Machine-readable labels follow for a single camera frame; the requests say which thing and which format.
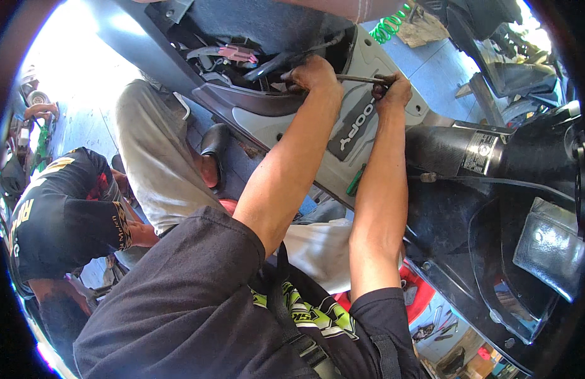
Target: scooter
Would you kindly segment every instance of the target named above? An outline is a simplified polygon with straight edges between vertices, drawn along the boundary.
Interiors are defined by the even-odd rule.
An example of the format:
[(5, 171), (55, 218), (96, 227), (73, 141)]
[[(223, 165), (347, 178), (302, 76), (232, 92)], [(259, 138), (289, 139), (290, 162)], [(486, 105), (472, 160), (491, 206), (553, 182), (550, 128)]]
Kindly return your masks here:
[[(235, 7), (224, 0), (86, 4), (99, 37), (115, 51), (264, 151), (286, 132), (304, 100), (280, 79), (304, 55), (320, 54), (337, 74), (398, 71), (362, 27), (296, 5), (271, 0), (241, 0)], [(294, 22), (273, 21), (284, 17)], [(340, 116), (315, 183), (353, 209), (353, 186), (368, 161), (378, 116), (372, 85), (345, 81), (343, 86)], [(436, 114), (414, 87), (412, 94), (404, 114), (407, 260), (486, 341), (530, 374), (543, 352), (562, 349), (552, 337), (573, 307), (585, 269), (580, 255), (585, 143), (578, 102), (531, 117), (516, 130)], [(547, 213), (553, 226), (529, 222), (542, 208), (553, 209)], [(522, 235), (536, 235), (539, 227), (549, 233), (541, 233), (541, 240), (562, 239), (566, 231), (573, 248), (567, 244), (557, 257), (574, 262), (570, 271), (579, 282), (564, 282), (555, 265), (531, 268), (534, 257), (522, 253), (538, 249), (527, 249), (531, 240)], [(543, 278), (543, 272), (550, 277)]]
[[(510, 27), (523, 21), (516, 0), (417, 2), (440, 19), (451, 41), (473, 58), (480, 69), (481, 74), (466, 87), (473, 90), (490, 124), (517, 128), (527, 116), (574, 99), (572, 83), (555, 55), (525, 41)], [(492, 95), (486, 86), (480, 85), (479, 81), (484, 80), (496, 97), (510, 98), (505, 110), (499, 112), (492, 99), (487, 98)], [(457, 97), (469, 93), (462, 88)]]

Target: concrete floor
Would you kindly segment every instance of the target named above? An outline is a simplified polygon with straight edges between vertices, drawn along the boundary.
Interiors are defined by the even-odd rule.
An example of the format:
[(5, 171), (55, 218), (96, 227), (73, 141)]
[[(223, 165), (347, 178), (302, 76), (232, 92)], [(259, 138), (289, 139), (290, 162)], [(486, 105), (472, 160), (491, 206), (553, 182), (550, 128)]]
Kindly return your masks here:
[[(368, 22), (362, 26), (370, 30), (375, 24)], [(54, 158), (80, 146), (106, 156), (108, 162), (118, 153), (112, 106), (122, 87), (138, 78), (139, 73), (101, 41), (94, 30), (95, 26), (85, 16), (81, 4), (69, 0), (47, 21), (27, 56), (26, 64), (34, 64), (37, 68), (39, 89), (44, 90), (51, 100), (58, 100), (61, 107), (62, 117), (51, 141)], [(60, 38), (60, 48), (46, 49), (52, 45), (55, 36)], [(457, 51), (450, 41), (410, 49), (393, 37), (383, 48), (434, 111), (475, 123), (485, 117), (473, 95), (462, 99), (454, 97), (458, 86), (468, 82), (478, 69), (473, 60)], [(197, 104), (191, 105), (188, 140), (198, 150), (212, 120), (207, 110)], [(239, 142), (231, 138), (226, 156), (229, 167), (227, 186), (221, 196), (238, 199), (260, 161), (260, 156), (249, 158)], [(301, 212), (306, 213), (314, 207), (315, 203), (308, 198)], [(103, 258), (93, 260), (84, 268), (84, 284), (94, 288), (102, 286), (104, 269)], [(433, 359), (438, 355), (428, 350), (425, 352)]]

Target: black slipper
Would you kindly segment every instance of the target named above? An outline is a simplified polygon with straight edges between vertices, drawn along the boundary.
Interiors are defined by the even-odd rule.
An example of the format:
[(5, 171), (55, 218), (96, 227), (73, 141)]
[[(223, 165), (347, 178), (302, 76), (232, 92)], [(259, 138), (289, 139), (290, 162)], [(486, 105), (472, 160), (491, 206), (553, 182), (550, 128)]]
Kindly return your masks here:
[(225, 149), (229, 143), (229, 130), (225, 124), (214, 124), (208, 129), (200, 144), (200, 155), (210, 155), (217, 162), (217, 185), (211, 187), (213, 193), (225, 188)]

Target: person in black shirt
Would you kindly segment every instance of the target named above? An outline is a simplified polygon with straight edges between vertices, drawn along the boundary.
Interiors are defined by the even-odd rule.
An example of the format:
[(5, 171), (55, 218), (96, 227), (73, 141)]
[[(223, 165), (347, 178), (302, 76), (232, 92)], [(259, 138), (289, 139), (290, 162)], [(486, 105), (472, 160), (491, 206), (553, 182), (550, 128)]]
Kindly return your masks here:
[(10, 274), (33, 292), (49, 338), (73, 368), (72, 342), (91, 311), (65, 274), (113, 252), (130, 268), (158, 241), (122, 200), (125, 185), (104, 156), (80, 147), (48, 165), (13, 211)]
[(422, 376), (398, 271), (410, 83), (398, 72), (387, 93), (373, 87), (379, 131), (357, 193), (347, 313), (288, 265), (281, 244), (319, 168), (343, 88), (321, 57), (288, 78), (309, 95), (233, 217), (199, 209), (107, 295), (74, 343), (83, 378)]

